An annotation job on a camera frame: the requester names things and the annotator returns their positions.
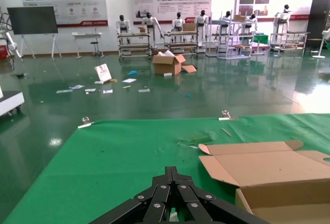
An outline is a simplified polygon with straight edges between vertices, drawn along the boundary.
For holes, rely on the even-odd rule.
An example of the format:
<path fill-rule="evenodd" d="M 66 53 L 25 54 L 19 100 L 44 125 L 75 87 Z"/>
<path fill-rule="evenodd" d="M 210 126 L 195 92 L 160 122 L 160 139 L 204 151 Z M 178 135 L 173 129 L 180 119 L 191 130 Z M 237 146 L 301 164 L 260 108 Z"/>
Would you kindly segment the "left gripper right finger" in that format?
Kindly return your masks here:
<path fill-rule="evenodd" d="M 195 223 L 267 223 L 267 221 L 197 187 L 191 176 L 172 167 L 172 206 L 179 220 Z"/>

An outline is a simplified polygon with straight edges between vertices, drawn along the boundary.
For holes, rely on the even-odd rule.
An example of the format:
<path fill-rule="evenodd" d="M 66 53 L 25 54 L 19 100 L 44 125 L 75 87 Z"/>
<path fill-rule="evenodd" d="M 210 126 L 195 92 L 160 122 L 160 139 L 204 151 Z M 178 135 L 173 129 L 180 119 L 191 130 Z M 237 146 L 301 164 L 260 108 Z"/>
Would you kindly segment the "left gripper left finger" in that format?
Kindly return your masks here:
<path fill-rule="evenodd" d="M 164 175 L 155 176 L 152 186 L 119 204 L 91 223 L 140 223 L 169 218 L 166 205 L 171 191 L 172 167 Z"/>

